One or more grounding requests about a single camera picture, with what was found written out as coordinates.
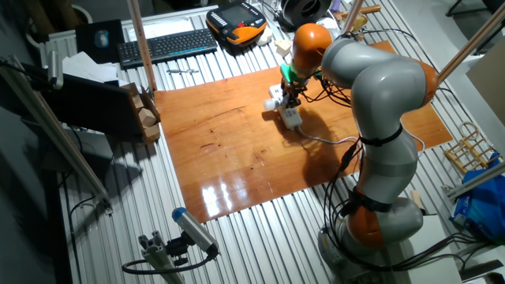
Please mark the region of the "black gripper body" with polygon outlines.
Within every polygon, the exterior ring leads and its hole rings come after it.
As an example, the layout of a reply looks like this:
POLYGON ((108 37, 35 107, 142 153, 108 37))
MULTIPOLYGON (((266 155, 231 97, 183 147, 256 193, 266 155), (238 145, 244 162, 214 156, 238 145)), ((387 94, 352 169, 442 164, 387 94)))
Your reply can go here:
POLYGON ((303 92, 303 83, 300 83, 298 81, 283 81, 282 95, 287 99, 298 99, 298 96, 301 92, 303 92))

